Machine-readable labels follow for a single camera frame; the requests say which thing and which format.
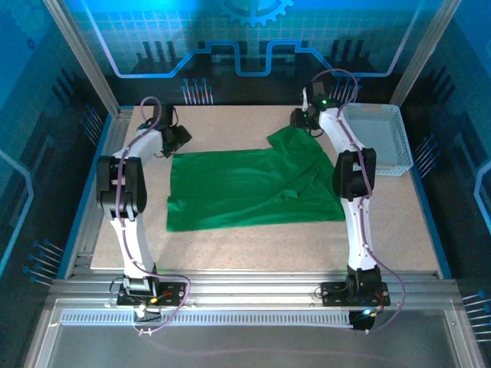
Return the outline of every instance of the white plastic basket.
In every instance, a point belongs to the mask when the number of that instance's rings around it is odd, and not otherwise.
[[[377,153],[376,175],[401,176],[413,167],[413,157],[399,107],[350,103],[344,116],[355,136]]]

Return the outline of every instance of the green towel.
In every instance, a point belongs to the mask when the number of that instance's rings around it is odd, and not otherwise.
[[[270,149],[176,154],[167,230],[343,221],[334,167],[305,130],[287,126]]]

